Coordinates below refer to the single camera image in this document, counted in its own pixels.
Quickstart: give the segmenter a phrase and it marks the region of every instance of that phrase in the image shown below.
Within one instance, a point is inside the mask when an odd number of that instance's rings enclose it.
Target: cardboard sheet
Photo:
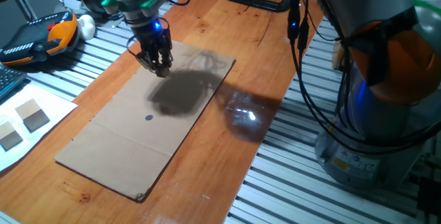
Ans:
[[[172,54],[166,79],[141,68],[55,160],[142,200],[234,63],[178,42]]]

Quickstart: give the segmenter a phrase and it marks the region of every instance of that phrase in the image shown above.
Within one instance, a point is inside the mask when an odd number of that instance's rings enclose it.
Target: wooden block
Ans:
[[[11,123],[6,122],[0,125],[0,145],[6,152],[22,142],[22,140],[20,134],[15,131]]]
[[[34,99],[30,99],[15,110],[19,113],[29,132],[39,129],[50,121]]]

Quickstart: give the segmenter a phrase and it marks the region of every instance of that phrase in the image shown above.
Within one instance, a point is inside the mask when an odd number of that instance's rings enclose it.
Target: white sheet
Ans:
[[[35,99],[50,120],[49,123],[46,123],[33,133],[29,133],[19,114],[15,111],[15,108],[30,99]],[[21,138],[23,138],[23,141],[7,152],[0,146],[0,172],[25,156],[40,141],[44,134],[49,132],[74,108],[76,108],[75,103],[50,94],[34,85],[25,86],[20,92],[2,104],[0,106],[0,125],[9,121]]]

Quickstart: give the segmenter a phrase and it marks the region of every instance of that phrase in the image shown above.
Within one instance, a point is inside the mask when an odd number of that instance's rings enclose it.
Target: wooden table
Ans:
[[[314,0],[309,11],[318,24],[322,12]],[[192,0],[164,17],[173,40],[235,57],[236,64],[145,201],[134,202],[54,161],[138,70],[125,52],[74,100],[77,109],[0,173],[1,211],[21,223],[222,223],[295,72],[287,12]],[[260,124],[234,125],[234,108],[253,110]]]

